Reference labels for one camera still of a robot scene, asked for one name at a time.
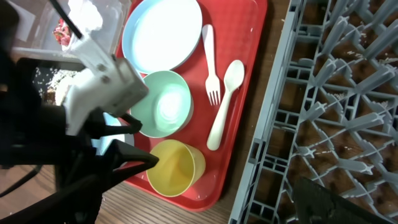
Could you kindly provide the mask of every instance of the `plastic spoon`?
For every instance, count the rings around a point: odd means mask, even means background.
[[[228,112],[229,102],[232,93],[242,85],[244,78],[244,66],[240,60],[235,60],[229,65],[224,77],[225,94],[221,102],[220,110],[214,120],[209,138],[207,139],[207,147],[210,150],[217,150],[223,137],[226,114]]]

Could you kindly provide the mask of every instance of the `red tray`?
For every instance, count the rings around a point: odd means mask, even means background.
[[[129,15],[140,2],[142,0],[132,4]],[[267,11],[267,0],[198,0],[198,2],[203,14],[203,25],[212,24],[214,27],[216,73],[220,80],[224,79],[226,69],[233,60],[239,59],[245,65],[244,81],[231,100],[220,148],[211,151],[206,146],[219,107],[210,106],[206,94],[205,80],[208,69],[203,41],[200,40],[192,56],[175,69],[190,87],[194,102],[192,119],[181,131],[165,139],[176,139],[201,150],[206,159],[205,173],[183,195],[172,198],[157,194],[148,183],[145,172],[127,180],[139,189],[195,212],[210,208],[220,197]],[[121,43],[116,56],[123,57]],[[221,91],[223,95],[223,82],[221,82]],[[142,134],[135,134],[134,139],[136,147],[148,152],[164,140],[148,138]]]

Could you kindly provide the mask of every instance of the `plastic grid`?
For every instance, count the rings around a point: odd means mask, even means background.
[[[304,9],[307,3],[325,4],[325,16],[322,25],[305,24],[303,22]],[[322,177],[340,169],[352,181],[352,189],[345,190],[340,195],[344,198],[362,197],[371,210],[378,216],[397,223],[394,217],[398,211],[380,214],[374,206],[371,194],[387,183],[398,195],[398,172],[389,172],[383,165],[382,151],[387,147],[395,150],[398,144],[398,96],[395,94],[374,91],[386,83],[398,93],[397,68],[389,65],[394,60],[376,60],[376,57],[386,48],[398,55],[398,20],[386,27],[384,21],[398,11],[396,0],[385,0],[379,9],[372,13],[369,10],[370,0],[292,0],[285,18],[285,25],[275,55],[269,83],[262,103],[262,109],[257,122],[251,144],[251,150],[243,171],[243,176],[235,198],[229,223],[247,223],[249,217],[265,223],[281,223],[297,220],[293,215],[281,220],[278,207],[283,194],[287,194],[292,201],[292,183],[287,178],[289,164],[295,157],[300,157],[311,172],[311,179],[325,186]],[[349,23],[349,15],[355,13],[362,22],[358,26]],[[373,31],[377,38],[371,44],[365,44],[361,38],[367,31]],[[314,58],[300,58],[292,60],[296,43],[316,44]],[[347,61],[335,58],[333,49],[346,43],[353,45],[359,55],[357,59]],[[327,58],[321,69],[316,73],[316,63],[321,57]],[[361,63],[369,63],[375,72],[356,82],[353,78],[352,67]],[[330,84],[333,77],[341,76],[348,85]],[[305,94],[299,113],[281,110],[278,108],[285,83],[294,83],[305,87]],[[317,95],[322,95],[325,103],[318,101]],[[371,113],[361,115],[359,102],[364,102]],[[336,121],[322,118],[325,112],[333,110],[338,115]],[[300,134],[300,125],[304,122],[318,133],[319,141],[310,145],[299,145],[297,136]],[[337,127],[339,130],[327,134],[319,124]],[[270,137],[273,129],[290,133],[292,143],[288,159],[269,154]],[[359,134],[368,133],[380,138],[387,138],[376,147]],[[333,139],[342,133],[349,133],[355,143],[363,150],[353,157],[343,159],[336,152]],[[318,146],[325,146],[327,151],[318,151]],[[322,172],[311,165],[311,160],[317,154],[330,153],[336,163]],[[254,198],[261,173],[268,170],[272,174],[280,175],[279,193],[275,205],[260,202]],[[353,175],[354,173],[373,175],[379,172],[380,178],[362,184]]]

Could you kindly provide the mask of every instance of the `fork handle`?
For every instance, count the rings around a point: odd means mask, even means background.
[[[216,75],[215,56],[214,56],[214,30],[210,24],[204,25],[201,30],[203,37],[203,45],[205,46],[205,54],[209,75]]]
[[[225,91],[223,101],[221,102],[220,109],[218,110],[216,119],[214,120],[213,127],[207,139],[207,148],[215,151],[219,148],[221,138],[223,137],[225,119],[229,108],[229,102],[231,101],[232,93],[228,90]]]

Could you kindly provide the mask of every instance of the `yellow cup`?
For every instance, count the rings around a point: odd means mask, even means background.
[[[164,140],[150,153],[158,157],[159,162],[147,170],[149,183],[157,193],[165,197],[183,194],[206,169],[203,154],[177,140]]]

